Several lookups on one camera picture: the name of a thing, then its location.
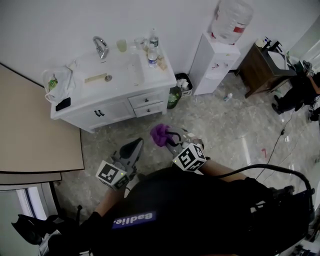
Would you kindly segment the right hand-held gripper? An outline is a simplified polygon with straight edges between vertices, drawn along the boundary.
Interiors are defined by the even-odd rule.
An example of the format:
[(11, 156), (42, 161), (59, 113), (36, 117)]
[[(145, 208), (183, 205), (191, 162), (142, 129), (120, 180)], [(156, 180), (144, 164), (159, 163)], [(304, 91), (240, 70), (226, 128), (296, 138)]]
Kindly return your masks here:
[(206, 161), (203, 141), (195, 136), (187, 137), (187, 131), (179, 127), (169, 128), (166, 148), (174, 156), (172, 163), (182, 171), (195, 172)]

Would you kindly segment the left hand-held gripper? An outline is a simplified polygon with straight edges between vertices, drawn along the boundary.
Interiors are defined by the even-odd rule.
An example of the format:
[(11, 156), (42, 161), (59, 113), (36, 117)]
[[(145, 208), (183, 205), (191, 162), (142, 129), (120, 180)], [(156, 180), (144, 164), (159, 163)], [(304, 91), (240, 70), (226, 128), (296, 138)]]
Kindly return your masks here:
[(144, 140), (141, 137), (122, 145), (117, 156), (111, 156), (112, 162), (101, 162), (96, 178), (110, 189), (120, 190), (137, 174), (136, 162), (140, 159), (143, 147)]

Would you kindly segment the purple cloth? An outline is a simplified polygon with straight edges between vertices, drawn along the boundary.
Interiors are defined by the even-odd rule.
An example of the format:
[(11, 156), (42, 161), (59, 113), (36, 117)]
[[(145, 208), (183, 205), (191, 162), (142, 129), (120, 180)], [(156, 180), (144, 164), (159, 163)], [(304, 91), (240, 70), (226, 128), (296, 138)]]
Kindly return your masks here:
[(166, 146), (167, 140), (173, 141), (172, 135), (166, 133), (169, 128), (169, 125), (160, 123), (151, 129), (150, 135), (157, 146), (164, 147)]

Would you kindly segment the person's right forearm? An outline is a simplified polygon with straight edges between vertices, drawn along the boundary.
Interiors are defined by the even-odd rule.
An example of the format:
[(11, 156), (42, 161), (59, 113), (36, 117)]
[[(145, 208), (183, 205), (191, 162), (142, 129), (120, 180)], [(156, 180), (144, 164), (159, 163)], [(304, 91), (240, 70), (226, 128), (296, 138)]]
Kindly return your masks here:
[[(208, 176), (221, 176), (221, 175), (226, 175), (233, 170), (229, 167), (226, 167), (224, 165), (221, 165), (211, 159), (208, 159), (199, 169), (198, 169), (203, 175), (208, 175)], [(221, 180), (225, 182), (232, 182), (236, 180), (245, 180), (247, 178), (246, 175), (242, 173), (236, 173), (230, 176), (226, 176), (223, 178), (220, 178)]]

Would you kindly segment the person's left forearm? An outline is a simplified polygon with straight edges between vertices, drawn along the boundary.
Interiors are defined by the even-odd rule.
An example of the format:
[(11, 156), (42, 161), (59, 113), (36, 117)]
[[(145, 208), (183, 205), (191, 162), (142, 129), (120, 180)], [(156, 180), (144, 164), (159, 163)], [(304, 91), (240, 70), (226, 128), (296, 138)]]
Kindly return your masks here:
[(119, 190), (108, 189), (102, 201), (95, 208), (95, 212), (103, 217), (115, 204), (121, 201), (125, 196), (126, 188)]

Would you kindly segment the white vanity cabinet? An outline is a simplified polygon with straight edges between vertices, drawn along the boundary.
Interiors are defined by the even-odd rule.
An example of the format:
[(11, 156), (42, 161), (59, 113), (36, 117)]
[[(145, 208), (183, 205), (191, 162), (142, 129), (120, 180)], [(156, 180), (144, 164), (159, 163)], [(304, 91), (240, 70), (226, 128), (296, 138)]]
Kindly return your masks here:
[[(166, 51), (159, 46), (167, 69), (148, 64), (147, 52), (131, 45), (126, 52), (116, 46), (110, 48), (105, 59), (94, 52), (86, 53), (71, 63), (75, 89), (70, 94), (71, 105), (60, 111), (51, 106), (53, 120), (66, 121), (84, 131), (94, 133), (95, 129), (131, 118), (137, 118), (128, 98), (162, 91), (162, 114), (167, 112), (170, 88), (176, 85), (176, 78)], [(107, 73), (111, 81), (98, 79), (85, 83), (85, 79)], [(95, 111), (104, 113), (98, 117)]]

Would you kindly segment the black mesh bin green bag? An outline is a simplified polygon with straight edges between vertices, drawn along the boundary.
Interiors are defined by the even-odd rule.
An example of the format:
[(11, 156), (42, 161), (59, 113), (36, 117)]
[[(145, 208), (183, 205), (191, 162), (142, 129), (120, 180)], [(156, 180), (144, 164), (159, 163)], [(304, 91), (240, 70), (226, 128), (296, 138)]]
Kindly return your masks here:
[(178, 86), (172, 87), (169, 90), (167, 109), (173, 109), (178, 104), (179, 100), (182, 97), (182, 91)]

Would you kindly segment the person's black clothed torso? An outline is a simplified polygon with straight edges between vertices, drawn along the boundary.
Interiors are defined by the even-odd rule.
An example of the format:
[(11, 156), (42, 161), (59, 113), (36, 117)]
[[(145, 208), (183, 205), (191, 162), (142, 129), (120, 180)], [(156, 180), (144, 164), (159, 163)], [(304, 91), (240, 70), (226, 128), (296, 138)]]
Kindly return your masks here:
[(275, 256), (308, 231), (308, 192), (174, 167), (147, 175), (105, 213), (49, 240), (50, 256)]

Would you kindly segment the black rectangular waste bin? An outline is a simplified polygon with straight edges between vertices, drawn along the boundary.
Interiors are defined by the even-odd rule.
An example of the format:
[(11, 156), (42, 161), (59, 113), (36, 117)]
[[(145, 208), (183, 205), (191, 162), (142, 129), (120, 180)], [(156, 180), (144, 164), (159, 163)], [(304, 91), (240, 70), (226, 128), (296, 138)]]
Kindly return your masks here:
[(191, 96), (193, 93), (193, 85), (186, 73), (175, 74), (176, 85), (181, 91), (181, 97)]

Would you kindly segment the white water dispenser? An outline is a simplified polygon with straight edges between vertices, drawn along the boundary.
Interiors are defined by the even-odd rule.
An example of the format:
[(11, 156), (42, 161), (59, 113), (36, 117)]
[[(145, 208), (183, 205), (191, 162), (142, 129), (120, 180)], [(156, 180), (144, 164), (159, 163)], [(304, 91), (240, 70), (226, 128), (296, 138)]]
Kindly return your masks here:
[(235, 45), (223, 44), (208, 32), (202, 33), (188, 75), (193, 85), (193, 94), (213, 93), (240, 55)]

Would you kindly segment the beige sponge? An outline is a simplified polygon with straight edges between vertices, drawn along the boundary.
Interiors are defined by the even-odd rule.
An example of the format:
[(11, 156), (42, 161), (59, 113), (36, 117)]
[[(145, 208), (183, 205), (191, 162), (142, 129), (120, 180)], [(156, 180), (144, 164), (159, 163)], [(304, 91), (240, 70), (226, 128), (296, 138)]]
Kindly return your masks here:
[(160, 67), (161, 70), (166, 70), (167, 69), (167, 63), (165, 60), (165, 57), (162, 55), (159, 55), (157, 58), (157, 66)]

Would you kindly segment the pale wooden strip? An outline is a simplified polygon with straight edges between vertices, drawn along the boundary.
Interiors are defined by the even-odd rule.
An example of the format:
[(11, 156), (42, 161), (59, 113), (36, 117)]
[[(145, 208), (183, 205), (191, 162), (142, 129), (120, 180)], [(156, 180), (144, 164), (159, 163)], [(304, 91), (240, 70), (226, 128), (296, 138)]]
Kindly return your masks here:
[(104, 79), (106, 76), (107, 76), (107, 73), (91, 76), (91, 77), (85, 78), (84, 82), (87, 84), (87, 83), (90, 83), (90, 82), (93, 82), (93, 81), (96, 81), (99, 79)]

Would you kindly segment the black flat phone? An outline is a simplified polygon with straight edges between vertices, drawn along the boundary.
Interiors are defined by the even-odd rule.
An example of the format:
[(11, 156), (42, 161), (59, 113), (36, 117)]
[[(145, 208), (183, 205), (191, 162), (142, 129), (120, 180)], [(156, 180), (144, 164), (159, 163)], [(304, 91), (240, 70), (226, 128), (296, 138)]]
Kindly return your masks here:
[(70, 105), (71, 105), (71, 98), (70, 97), (65, 98), (55, 106), (55, 111), (56, 112), (61, 111), (65, 108), (68, 108)]

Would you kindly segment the water bottle blue label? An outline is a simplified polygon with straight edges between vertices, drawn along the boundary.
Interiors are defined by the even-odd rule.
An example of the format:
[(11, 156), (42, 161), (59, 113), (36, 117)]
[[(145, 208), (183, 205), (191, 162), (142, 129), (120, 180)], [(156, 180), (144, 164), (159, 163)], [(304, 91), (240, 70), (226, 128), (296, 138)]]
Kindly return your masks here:
[(157, 67), (157, 61), (158, 61), (158, 53), (154, 46), (154, 44), (150, 44), (147, 51), (147, 59), (148, 59), (148, 65), (151, 68)]

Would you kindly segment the beige flat board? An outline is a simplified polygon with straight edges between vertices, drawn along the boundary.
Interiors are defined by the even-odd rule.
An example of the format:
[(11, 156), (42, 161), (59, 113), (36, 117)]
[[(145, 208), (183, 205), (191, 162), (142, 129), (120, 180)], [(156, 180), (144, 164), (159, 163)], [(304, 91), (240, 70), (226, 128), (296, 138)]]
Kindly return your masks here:
[(41, 86), (0, 64), (0, 173), (84, 169), (80, 129), (50, 111)]

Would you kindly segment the white plastic bag green print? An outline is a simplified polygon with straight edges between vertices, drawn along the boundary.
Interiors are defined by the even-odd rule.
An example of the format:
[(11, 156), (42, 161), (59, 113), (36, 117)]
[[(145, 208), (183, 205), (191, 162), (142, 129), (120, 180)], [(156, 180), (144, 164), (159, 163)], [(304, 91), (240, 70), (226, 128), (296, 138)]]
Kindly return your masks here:
[(67, 66), (45, 70), (42, 79), (45, 98), (52, 104), (58, 104), (68, 98), (76, 87), (73, 72)]

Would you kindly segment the dark wooden vanity cabinet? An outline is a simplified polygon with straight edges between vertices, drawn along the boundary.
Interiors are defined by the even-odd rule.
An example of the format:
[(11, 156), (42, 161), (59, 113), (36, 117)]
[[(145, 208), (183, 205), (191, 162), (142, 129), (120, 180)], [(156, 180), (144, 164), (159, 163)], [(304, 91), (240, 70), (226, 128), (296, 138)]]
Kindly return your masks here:
[(278, 68), (267, 50), (262, 50), (253, 44), (235, 75), (240, 75), (244, 85), (248, 87), (245, 98), (249, 98), (254, 94), (275, 91), (297, 73), (292, 68), (288, 70)]

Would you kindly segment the water bottle dark label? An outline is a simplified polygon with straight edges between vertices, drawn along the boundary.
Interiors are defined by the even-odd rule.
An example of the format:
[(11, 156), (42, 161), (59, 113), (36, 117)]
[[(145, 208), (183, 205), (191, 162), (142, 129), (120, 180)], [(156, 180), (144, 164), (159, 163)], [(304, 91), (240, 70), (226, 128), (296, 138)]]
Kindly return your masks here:
[(156, 49), (159, 47), (159, 37), (155, 28), (150, 31), (149, 44), (153, 45)]

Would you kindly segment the chrome faucet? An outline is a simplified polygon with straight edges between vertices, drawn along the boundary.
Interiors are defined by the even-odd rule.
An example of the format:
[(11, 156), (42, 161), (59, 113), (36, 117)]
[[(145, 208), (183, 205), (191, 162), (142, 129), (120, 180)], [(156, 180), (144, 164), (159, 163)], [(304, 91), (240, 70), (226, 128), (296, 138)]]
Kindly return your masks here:
[(109, 47), (107, 43), (99, 36), (94, 36), (92, 38), (93, 43), (96, 47), (96, 51), (98, 52), (99, 57), (104, 60), (109, 53)]

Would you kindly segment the black office chair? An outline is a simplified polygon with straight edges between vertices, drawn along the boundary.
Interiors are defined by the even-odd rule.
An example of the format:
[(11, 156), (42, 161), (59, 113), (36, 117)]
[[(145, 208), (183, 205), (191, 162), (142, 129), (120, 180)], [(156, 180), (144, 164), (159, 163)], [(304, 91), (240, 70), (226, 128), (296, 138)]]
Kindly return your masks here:
[(27, 243), (38, 246), (39, 256), (80, 256), (75, 240), (82, 208), (77, 206), (75, 219), (58, 214), (41, 220), (19, 214), (11, 225)]

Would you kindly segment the clear water jug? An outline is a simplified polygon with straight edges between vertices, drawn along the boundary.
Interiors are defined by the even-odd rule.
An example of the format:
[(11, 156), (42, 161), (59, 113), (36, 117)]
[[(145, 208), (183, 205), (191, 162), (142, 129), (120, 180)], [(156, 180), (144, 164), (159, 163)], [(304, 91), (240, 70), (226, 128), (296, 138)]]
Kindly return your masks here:
[(211, 35), (222, 44), (233, 45), (250, 24), (253, 14), (253, 8), (243, 0), (220, 0)]

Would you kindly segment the black faucet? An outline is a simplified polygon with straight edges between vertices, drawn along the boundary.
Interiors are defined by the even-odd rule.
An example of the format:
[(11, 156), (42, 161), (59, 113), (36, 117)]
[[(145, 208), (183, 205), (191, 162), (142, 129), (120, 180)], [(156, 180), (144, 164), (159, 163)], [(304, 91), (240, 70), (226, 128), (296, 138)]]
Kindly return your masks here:
[(279, 41), (276, 41), (272, 46), (267, 48), (266, 51), (283, 53), (282, 44)]

